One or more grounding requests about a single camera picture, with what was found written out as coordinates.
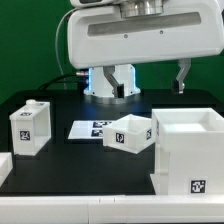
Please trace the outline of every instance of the open white box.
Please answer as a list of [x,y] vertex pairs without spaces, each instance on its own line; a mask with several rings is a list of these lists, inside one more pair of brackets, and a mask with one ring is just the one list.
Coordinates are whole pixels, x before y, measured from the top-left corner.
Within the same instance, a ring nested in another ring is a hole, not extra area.
[[103,127],[104,146],[139,153],[154,142],[149,118],[130,114]]
[[210,108],[156,109],[152,130],[151,178],[157,194],[224,194],[224,119],[218,113]]
[[51,138],[50,103],[27,100],[10,115],[14,153],[35,156]]

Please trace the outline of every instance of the small white box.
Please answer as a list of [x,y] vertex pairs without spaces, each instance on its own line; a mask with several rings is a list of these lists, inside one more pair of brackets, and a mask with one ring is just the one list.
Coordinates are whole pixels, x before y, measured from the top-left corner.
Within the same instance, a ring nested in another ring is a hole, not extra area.
[[14,153],[35,156],[51,138],[50,103],[27,100],[10,116]]
[[104,146],[137,154],[154,142],[149,118],[130,114],[103,127]]
[[12,170],[11,153],[0,153],[0,187]]
[[157,194],[224,194],[224,119],[211,108],[152,110]]

